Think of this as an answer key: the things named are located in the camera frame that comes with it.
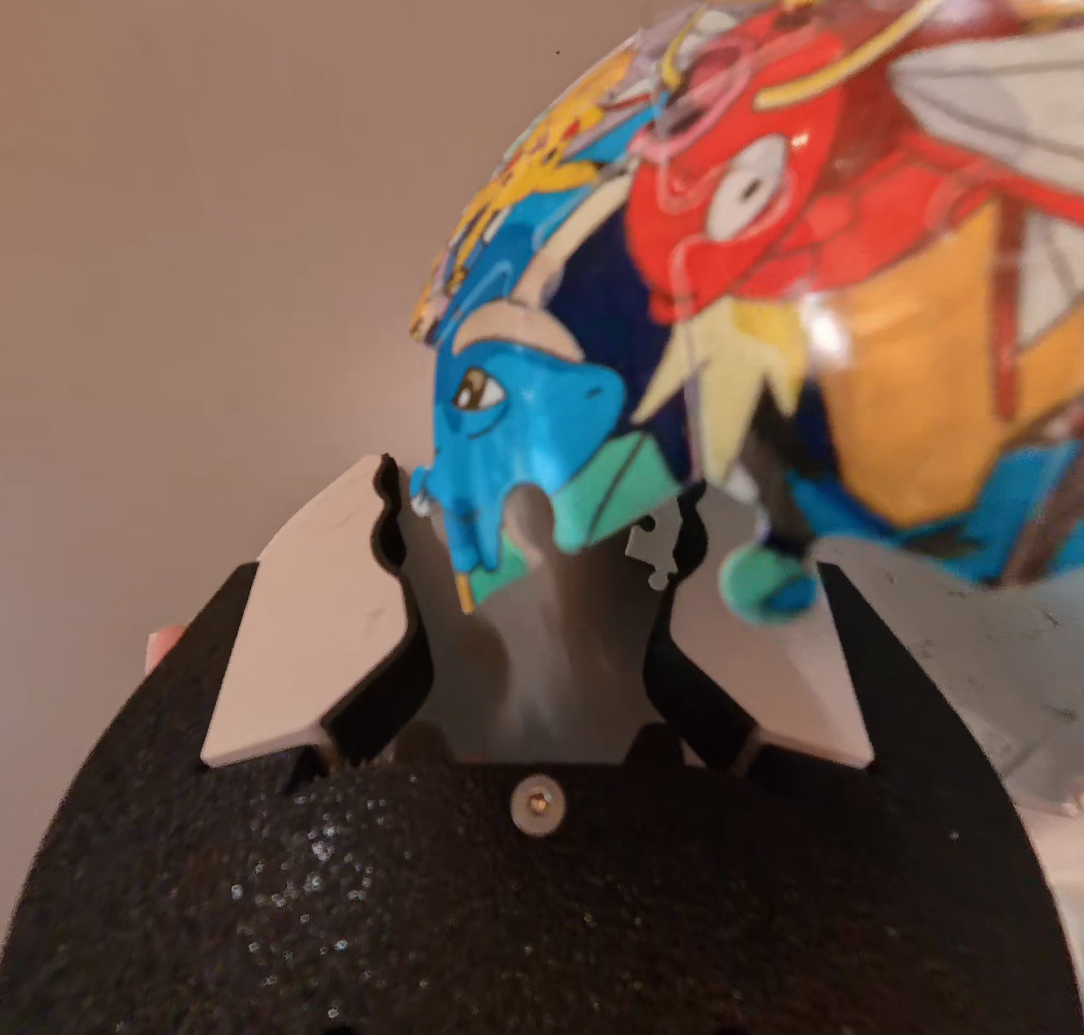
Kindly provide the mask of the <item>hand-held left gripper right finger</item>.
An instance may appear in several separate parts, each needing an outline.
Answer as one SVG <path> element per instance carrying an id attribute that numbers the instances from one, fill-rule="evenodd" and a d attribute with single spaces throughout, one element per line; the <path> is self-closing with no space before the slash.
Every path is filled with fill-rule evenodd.
<path id="1" fill-rule="evenodd" d="M 866 768 L 872 740 L 820 577 L 806 588 L 812 605 L 793 621 L 746 623 L 724 604 L 717 573 L 752 536 L 752 512 L 701 489 L 676 500 L 679 571 L 659 592 L 644 682 L 686 756 L 740 773 L 772 748 Z"/>

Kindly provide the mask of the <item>colourful puzzle ball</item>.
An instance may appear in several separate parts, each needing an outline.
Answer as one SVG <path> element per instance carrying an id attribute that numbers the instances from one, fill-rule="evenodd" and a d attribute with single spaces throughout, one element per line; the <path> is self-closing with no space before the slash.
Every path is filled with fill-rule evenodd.
<path id="1" fill-rule="evenodd" d="M 1082 0 L 697 0 L 509 146 L 410 323 L 470 614 L 714 486 L 724 604 L 785 624 L 847 538 L 986 588 L 1082 569 Z"/>

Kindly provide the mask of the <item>single puzzle piece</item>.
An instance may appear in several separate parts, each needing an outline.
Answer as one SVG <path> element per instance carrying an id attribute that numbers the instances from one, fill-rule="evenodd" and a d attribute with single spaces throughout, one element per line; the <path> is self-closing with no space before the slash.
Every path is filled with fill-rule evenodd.
<path id="1" fill-rule="evenodd" d="M 663 592 L 678 574 L 674 549 L 682 528 L 678 500 L 670 500 L 630 527 L 625 556 L 648 567 L 648 586 Z"/>

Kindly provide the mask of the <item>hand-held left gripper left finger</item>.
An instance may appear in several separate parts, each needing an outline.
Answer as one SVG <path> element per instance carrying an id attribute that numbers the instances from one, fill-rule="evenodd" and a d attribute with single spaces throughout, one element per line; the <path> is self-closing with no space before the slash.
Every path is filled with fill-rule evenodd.
<path id="1" fill-rule="evenodd" d="M 309 749 L 370 761 L 430 694 L 435 663 L 403 575 L 399 468 L 367 455 L 308 500 L 257 560 L 201 750 L 210 769 Z"/>

